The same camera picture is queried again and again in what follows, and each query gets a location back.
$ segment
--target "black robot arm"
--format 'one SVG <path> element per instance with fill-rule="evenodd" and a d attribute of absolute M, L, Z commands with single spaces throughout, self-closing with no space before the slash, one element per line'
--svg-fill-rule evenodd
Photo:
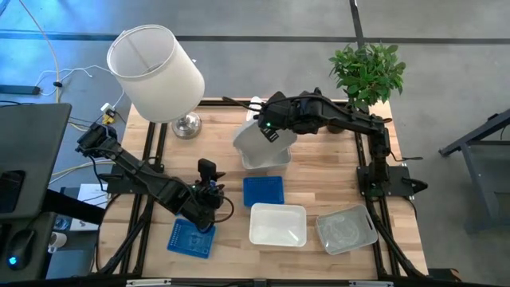
<path fill-rule="evenodd" d="M 257 124 L 263 131 L 289 129 L 296 134 L 316 134 L 326 125 L 368 135 L 372 162 L 369 180 L 383 183 L 389 180 L 386 157 L 390 155 L 390 137 L 380 116 L 367 115 L 353 108 L 336 106 L 318 88 L 299 96 L 285 97 L 277 92 L 261 106 Z"/>
<path fill-rule="evenodd" d="M 92 158 L 111 159 L 125 170 L 125 175 L 147 188 L 147 194 L 171 213 L 182 214 L 198 229 L 207 230 L 214 224 L 214 212 L 223 204 L 224 185 L 215 182 L 224 173 L 216 172 L 216 165 L 207 159 L 198 161 L 198 171 L 202 180 L 193 185 L 184 183 L 177 177 L 169 177 L 153 171 L 146 161 L 138 160 L 124 150 L 117 142 L 116 131 L 112 127 L 92 124 L 78 140 L 76 151 Z"/>

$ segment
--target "blue plastic tray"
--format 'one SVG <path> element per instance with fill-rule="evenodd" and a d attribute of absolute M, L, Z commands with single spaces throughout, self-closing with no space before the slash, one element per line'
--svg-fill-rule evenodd
<path fill-rule="evenodd" d="M 281 176 L 248 177 L 242 181 L 245 206 L 255 203 L 284 204 L 284 180 Z"/>
<path fill-rule="evenodd" d="M 216 226 L 213 226 L 213 228 L 203 234 L 197 230 L 193 223 L 177 218 L 175 219 L 174 230 L 170 236 L 167 250 L 207 259 L 213 245 L 215 231 Z"/>

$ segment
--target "concrete floor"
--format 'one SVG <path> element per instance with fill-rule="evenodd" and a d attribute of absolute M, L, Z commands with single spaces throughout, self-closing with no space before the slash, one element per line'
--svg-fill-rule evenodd
<path fill-rule="evenodd" d="M 142 24 L 160 24 L 178 35 L 354 36 L 348 0 L 25 0 L 48 31 L 120 33 Z M 506 17 L 510 2 L 500 0 L 358 0 L 366 37 L 510 37 Z M 12 1 L 0 16 L 2 29 L 35 30 Z M 104 41 L 54 41 L 62 68 L 106 67 Z M 39 40 L 0 40 L 0 84 L 32 85 L 39 73 L 54 69 L 46 44 Z M 342 94 L 328 78 L 328 58 L 345 44 L 183 42 L 206 79 L 206 96 L 260 96 L 281 90 L 295 95 L 320 86 L 330 97 Z M 401 45 L 407 63 L 404 93 L 391 100 L 403 155 L 423 156 L 409 162 L 411 174 L 425 180 L 417 196 L 418 225 L 430 268 L 456 268 L 466 281 L 510 285 L 510 233 L 490 230 L 467 235 L 464 223 L 477 205 L 460 154 L 443 159 L 437 153 L 456 138 L 510 106 L 510 53 L 507 45 Z M 63 101 L 73 115 L 98 117 L 104 102 L 116 100 L 115 79 L 93 70 L 93 78 L 77 72 L 66 82 Z M 50 88 L 50 79 L 44 88 Z M 52 102 L 53 97 L 0 95 L 0 100 Z M 127 117 L 128 99 L 119 105 Z M 122 134 L 124 126 L 116 124 Z M 86 160 L 73 149 L 79 132 L 68 128 L 55 170 Z M 90 169 L 53 184 L 77 187 L 94 183 Z M 50 276 L 83 272 L 59 268 L 55 257 Z M 82 269 L 88 269 L 83 255 Z"/>

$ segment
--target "paper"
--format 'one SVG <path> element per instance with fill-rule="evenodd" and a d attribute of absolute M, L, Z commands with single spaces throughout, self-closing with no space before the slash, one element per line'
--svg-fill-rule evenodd
<path fill-rule="evenodd" d="M 103 188 L 106 190 L 107 184 L 103 184 Z M 78 200 L 85 201 L 88 204 L 92 204 L 101 208 L 106 208 L 108 201 L 108 193 L 101 190 L 99 184 L 81 184 L 80 192 L 78 193 Z M 71 221 L 71 231 L 91 231 L 97 230 L 97 224 L 84 222 L 80 219 Z"/>

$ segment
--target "green leaves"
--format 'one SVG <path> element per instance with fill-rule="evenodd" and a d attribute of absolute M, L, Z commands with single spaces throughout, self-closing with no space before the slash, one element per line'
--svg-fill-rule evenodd
<path fill-rule="evenodd" d="M 406 68 L 406 63 L 400 62 L 395 66 L 395 68 L 403 70 Z"/>
<path fill-rule="evenodd" d="M 386 49 L 386 52 L 387 53 L 395 53 L 397 52 L 398 50 L 398 46 L 397 45 L 391 45 L 388 47 L 388 49 Z"/>
<path fill-rule="evenodd" d="M 355 92 L 358 92 L 358 90 L 359 90 L 359 87 L 357 85 L 352 85 L 352 86 L 349 86 L 349 88 L 347 89 L 347 93 L 353 94 Z"/>
<path fill-rule="evenodd" d="M 336 75 L 337 88 L 341 88 L 355 106 L 373 105 L 378 100 L 390 99 L 391 90 L 402 94 L 401 75 L 406 63 L 398 62 L 397 45 L 365 45 L 356 51 L 349 45 L 335 51 L 329 61 Z"/>

